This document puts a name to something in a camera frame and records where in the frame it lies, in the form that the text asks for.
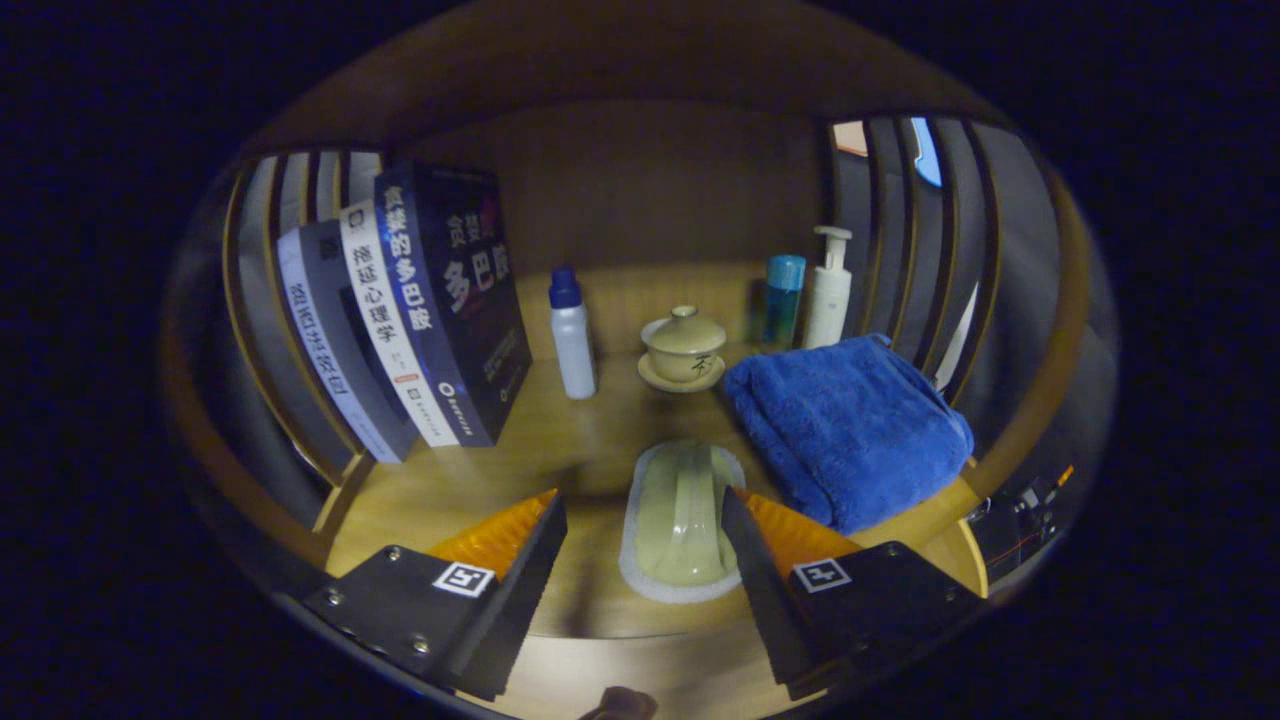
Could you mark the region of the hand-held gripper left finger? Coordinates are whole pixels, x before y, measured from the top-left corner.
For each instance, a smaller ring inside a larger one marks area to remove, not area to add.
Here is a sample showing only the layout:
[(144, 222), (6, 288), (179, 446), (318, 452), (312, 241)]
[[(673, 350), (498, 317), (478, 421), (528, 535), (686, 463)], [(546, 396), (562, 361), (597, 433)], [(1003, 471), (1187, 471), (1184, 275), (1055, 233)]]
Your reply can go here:
[(426, 552), (388, 544), (306, 596), (329, 629), (408, 675), (485, 701), (509, 674), (567, 534), (557, 489)]

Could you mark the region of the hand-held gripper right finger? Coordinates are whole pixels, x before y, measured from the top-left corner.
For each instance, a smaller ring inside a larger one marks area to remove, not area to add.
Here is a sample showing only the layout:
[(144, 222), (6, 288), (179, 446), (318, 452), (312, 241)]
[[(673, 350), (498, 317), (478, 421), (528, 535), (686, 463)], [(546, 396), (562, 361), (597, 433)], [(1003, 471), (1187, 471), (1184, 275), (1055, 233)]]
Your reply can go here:
[(973, 624), (986, 601), (897, 541), (861, 547), (746, 489), (722, 525), (774, 679), (792, 700), (861, 692)]

